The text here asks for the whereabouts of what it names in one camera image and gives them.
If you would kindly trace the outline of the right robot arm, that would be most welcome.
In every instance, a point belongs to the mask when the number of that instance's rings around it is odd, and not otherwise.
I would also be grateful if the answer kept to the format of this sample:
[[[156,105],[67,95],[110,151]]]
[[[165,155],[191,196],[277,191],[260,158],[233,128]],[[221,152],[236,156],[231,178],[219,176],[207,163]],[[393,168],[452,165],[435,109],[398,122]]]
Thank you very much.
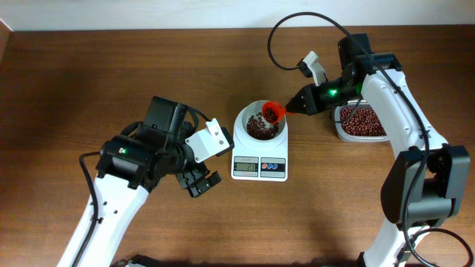
[[[395,155],[381,187],[385,220],[377,238],[358,258],[360,266],[404,266],[409,257],[429,266],[416,246],[430,232],[443,232],[459,213],[471,158],[429,123],[413,98],[392,53],[374,53],[367,34],[338,42],[342,75],[315,80],[286,104],[290,113],[314,115],[357,97],[376,112]]]

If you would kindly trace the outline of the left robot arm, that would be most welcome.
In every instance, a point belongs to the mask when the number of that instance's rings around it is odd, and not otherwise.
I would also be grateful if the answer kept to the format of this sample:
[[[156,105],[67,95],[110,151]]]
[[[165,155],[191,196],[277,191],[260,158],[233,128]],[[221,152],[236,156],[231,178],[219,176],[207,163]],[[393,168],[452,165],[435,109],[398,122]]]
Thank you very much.
[[[173,175],[197,198],[221,181],[205,164],[234,148],[216,119],[198,128],[203,113],[152,98],[143,121],[133,122],[97,151],[97,174],[84,173],[90,196],[60,266],[109,266],[130,222],[160,180]]]

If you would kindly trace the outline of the orange measuring scoop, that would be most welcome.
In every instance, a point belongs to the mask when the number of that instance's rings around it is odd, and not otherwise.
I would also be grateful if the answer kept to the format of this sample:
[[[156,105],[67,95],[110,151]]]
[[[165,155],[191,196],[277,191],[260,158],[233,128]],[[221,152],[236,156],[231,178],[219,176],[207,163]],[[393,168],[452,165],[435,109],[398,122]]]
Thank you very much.
[[[290,112],[279,102],[267,101],[261,108],[261,113],[266,122],[270,124],[279,123]]]

